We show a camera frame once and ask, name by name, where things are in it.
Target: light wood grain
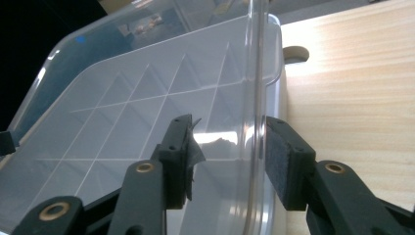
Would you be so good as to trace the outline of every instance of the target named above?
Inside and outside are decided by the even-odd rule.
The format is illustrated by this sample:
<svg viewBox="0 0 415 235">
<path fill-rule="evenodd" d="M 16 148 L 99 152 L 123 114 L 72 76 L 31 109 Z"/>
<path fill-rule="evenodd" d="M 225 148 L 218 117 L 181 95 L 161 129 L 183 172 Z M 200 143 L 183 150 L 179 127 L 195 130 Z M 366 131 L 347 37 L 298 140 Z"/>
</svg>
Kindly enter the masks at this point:
<svg viewBox="0 0 415 235">
<path fill-rule="evenodd" d="M 394 0 L 282 26 L 306 63 L 286 66 L 288 121 L 318 161 L 350 165 L 376 196 L 415 204 L 415 1 Z M 304 213 L 288 234 L 309 234 Z"/>
</svg>

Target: plastic container lid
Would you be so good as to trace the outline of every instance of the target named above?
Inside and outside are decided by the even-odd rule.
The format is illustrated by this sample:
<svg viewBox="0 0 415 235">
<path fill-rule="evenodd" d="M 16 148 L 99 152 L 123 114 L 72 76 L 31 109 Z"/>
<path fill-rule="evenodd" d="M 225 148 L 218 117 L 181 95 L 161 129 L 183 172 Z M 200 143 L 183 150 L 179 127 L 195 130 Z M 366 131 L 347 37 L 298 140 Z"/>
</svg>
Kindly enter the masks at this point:
<svg viewBox="0 0 415 235">
<path fill-rule="evenodd" d="M 114 191 L 173 118 L 192 114 L 207 161 L 193 201 L 167 211 L 168 234 L 269 234 L 261 140 L 266 84 L 283 59 L 265 9 L 139 1 L 61 41 L 9 127 L 20 147 L 0 169 L 0 230 L 49 198 L 87 205 Z"/>
</svg>

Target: clamp rivet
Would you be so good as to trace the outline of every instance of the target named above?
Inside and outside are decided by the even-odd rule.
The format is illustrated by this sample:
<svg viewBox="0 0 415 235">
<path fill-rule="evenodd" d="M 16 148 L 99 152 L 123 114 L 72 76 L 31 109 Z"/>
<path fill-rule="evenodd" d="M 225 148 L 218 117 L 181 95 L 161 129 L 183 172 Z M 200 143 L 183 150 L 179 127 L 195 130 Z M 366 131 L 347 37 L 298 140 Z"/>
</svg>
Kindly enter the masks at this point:
<svg viewBox="0 0 415 235">
<path fill-rule="evenodd" d="M 54 203 L 43 209 L 39 214 L 39 218 L 43 221 L 54 220 L 66 214 L 69 208 L 70 204 L 67 202 Z"/>
<path fill-rule="evenodd" d="M 339 164 L 326 164 L 326 169 L 334 173 L 345 173 L 346 170 Z"/>
<path fill-rule="evenodd" d="M 147 163 L 139 164 L 137 165 L 137 168 L 136 168 L 137 172 L 140 172 L 140 173 L 146 173 L 146 172 L 152 171 L 153 169 L 154 169 L 154 166 L 152 164 L 147 164 Z"/>
</svg>

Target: black clamp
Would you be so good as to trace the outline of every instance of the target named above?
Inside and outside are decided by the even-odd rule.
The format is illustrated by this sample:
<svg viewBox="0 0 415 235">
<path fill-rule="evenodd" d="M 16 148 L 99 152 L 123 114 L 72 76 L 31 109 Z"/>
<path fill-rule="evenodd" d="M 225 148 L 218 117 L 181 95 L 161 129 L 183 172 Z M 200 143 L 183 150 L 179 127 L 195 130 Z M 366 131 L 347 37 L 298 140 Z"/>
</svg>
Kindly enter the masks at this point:
<svg viewBox="0 0 415 235">
<path fill-rule="evenodd" d="M 162 235 L 165 211 L 191 199 L 193 166 L 205 159 L 193 138 L 192 116 L 175 118 L 149 160 L 132 164 L 122 187 L 83 206 L 56 197 L 32 209 L 13 235 Z"/>
<path fill-rule="evenodd" d="M 415 234 L 415 212 L 375 197 L 347 165 L 315 161 L 284 121 L 266 118 L 266 172 L 287 211 L 305 211 L 312 235 Z"/>
</svg>

